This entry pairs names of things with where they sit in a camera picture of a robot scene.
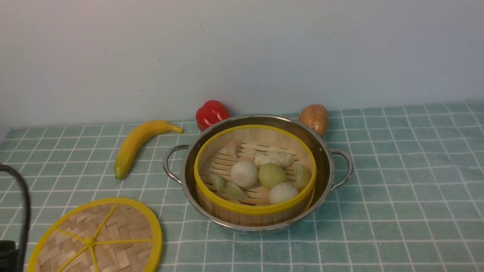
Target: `red bell pepper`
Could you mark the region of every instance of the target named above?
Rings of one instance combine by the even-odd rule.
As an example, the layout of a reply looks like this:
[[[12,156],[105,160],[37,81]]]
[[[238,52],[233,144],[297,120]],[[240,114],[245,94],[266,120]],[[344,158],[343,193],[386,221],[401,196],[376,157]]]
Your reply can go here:
[[[209,100],[203,104],[195,113],[200,131],[206,130],[211,125],[218,123],[230,117],[230,114],[224,104],[217,100]]]

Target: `yellow banana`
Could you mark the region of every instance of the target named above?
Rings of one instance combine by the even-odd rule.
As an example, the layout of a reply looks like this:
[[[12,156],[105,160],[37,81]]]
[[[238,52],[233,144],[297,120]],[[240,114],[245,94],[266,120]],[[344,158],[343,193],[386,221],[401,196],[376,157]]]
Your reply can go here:
[[[165,120],[152,120],[137,126],[124,140],[114,162],[114,174],[117,180],[122,180],[128,174],[131,165],[141,146],[150,138],[166,132],[183,133],[181,127]]]

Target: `potato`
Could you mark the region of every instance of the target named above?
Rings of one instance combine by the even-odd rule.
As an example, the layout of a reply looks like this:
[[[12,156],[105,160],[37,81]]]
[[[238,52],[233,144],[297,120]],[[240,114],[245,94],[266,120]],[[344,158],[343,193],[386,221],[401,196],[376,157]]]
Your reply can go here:
[[[328,112],[323,105],[309,105],[299,115],[299,121],[323,136],[330,126]]]

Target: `yellow rim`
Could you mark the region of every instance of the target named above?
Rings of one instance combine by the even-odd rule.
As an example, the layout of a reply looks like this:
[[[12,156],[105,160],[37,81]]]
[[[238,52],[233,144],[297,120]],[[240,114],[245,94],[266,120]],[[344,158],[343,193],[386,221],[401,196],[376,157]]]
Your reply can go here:
[[[277,131],[279,133],[285,134],[285,135],[293,138],[299,144],[301,144],[304,147],[304,149],[306,149],[306,151],[308,152],[309,156],[311,157],[311,164],[312,164],[313,171],[311,173],[312,175],[311,175],[311,179],[309,180],[308,185],[297,196],[295,196],[294,198],[292,198],[290,200],[287,200],[285,202],[281,202],[281,203],[274,204],[274,205],[268,205],[268,206],[245,206],[245,205],[240,205],[240,204],[236,204],[236,203],[227,201],[227,200],[225,200],[225,199],[217,196],[212,191],[210,191],[208,189],[208,187],[205,185],[205,183],[202,181],[202,178],[200,176],[200,173],[198,172],[198,163],[199,163],[199,160],[200,160],[200,154],[202,154],[203,151],[206,149],[206,147],[210,143],[212,143],[214,140],[216,140],[218,137],[220,137],[220,136],[222,136],[224,134],[230,133],[232,131],[235,131],[235,130],[247,129],[247,128],[263,128],[263,129],[270,129],[270,130]],[[236,126],[236,127],[232,127],[232,128],[226,129],[224,131],[221,131],[221,132],[215,134],[210,139],[208,139],[205,142],[205,144],[203,144],[203,146],[200,148],[200,151],[197,154],[197,157],[195,159],[195,169],[194,169],[194,172],[195,172],[195,182],[199,186],[199,188],[202,191],[203,195],[205,195],[210,201],[212,201],[216,205],[218,205],[220,207],[223,207],[226,210],[229,210],[229,211],[232,211],[232,212],[241,213],[241,214],[247,214],[247,215],[267,215],[267,214],[273,214],[273,213],[277,213],[277,212],[286,211],[286,210],[288,210],[288,209],[290,209],[290,208],[298,205],[301,201],[303,201],[306,198],[306,196],[312,191],[312,189],[314,187],[314,183],[316,181],[316,161],[314,160],[313,153],[311,152],[311,150],[309,149],[309,147],[306,144],[304,144],[304,142],[301,141],[299,138],[295,137],[293,134],[291,134],[291,133],[289,133],[289,132],[287,132],[285,130],[282,130],[282,129],[279,129],[279,128],[275,128],[275,127],[271,127],[271,126],[266,126],[266,125],[242,125],[242,126]]]
[[[76,213],[78,213],[78,212],[80,212],[80,211],[82,211],[86,208],[90,208],[90,207],[97,206],[97,205],[100,205],[100,204],[109,204],[109,203],[113,203],[113,204],[117,204],[117,205],[106,216],[106,218],[104,219],[102,224],[99,225],[99,229],[96,231],[96,234],[93,237],[94,240],[96,239],[97,235],[101,231],[102,226],[104,226],[104,224],[106,223],[108,218],[111,216],[111,214],[114,212],[114,210],[120,204],[134,207],[134,208],[138,209],[146,217],[146,219],[150,223],[153,238],[152,239],[134,239],[134,240],[129,240],[129,241],[127,241],[127,240],[102,241],[102,242],[94,241],[92,246],[87,246],[86,243],[84,243],[84,240],[82,238],[80,238],[80,237],[78,237],[75,234],[72,234],[70,232],[63,231],[63,230],[59,229],[59,226],[62,225],[62,223],[64,223],[64,221],[67,218],[75,215]],[[79,207],[75,208],[74,210],[68,212],[63,217],[61,217],[59,220],[57,220],[52,226],[50,226],[50,228],[44,233],[44,235],[37,242],[37,245],[35,246],[35,248],[32,252],[32,255],[30,257],[29,265],[27,267],[28,272],[35,272],[36,262],[38,261],[40,251],[42,250],[45,243],[47,242],[47,239],[52,235],[52,233],[54,231],[59,231],[59,232],[62,232],[66,235],[69,235],[69,236],[71,236],[71,237],[73,237],[77,240],[82,241],[83,244],[84,244],[84,247],[81,248],[81,250],[78,251],[72,258],[67,260],[66,263],[62,267],[59,268],[59,271],[62,271],[71,261],[73,261],[77,256],[82,254],[84,251],[89,250],[90,253],[91,253],[92,263],[94,264],[95,271],[99,272],[100,270],[97,267],[97,262],[96,262],[96,258],[94,256],[93,247],[96,246],[96,245],[101,245],[101,244],[120,243],[120,242],[152,242],[151,255],[150,255],[150,258],[148,259],[146,266],[145,266],[145,269],[143,271],[152,272],[152,271],[156,271],[158,269],[158,265],[160,263],[160,258],[161,258],[161,252],[162,252],[162,244],[163,244],[163,237],[162,237],[162,233],[161,233],[160,223],[158,222],[158,218],[154,215],[154,213],[148,207],[146,207],[145,205],[143,205],[142,203],[140,203],[138,201],[134,201],[134,200],[122,198],[122,197],[105,198],[105,199],[100,199],[100,200],[96,200],[96,201],[93,201],[93,202],[86,203],[86,204],[79,206]]]

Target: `power cord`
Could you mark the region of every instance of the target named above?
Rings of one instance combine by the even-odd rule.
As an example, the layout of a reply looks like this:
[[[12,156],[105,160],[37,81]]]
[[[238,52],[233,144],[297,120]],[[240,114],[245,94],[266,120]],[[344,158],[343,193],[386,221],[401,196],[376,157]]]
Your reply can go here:
[[[0,241],[0,272],[23,272],[25,253],[30,229],[30,194],[23,177],[12,167],[0,164],[0,171],[7,172],[15,178],[22,190],[24,199],[24,220],[20,233],[18,249],[13,241]]]

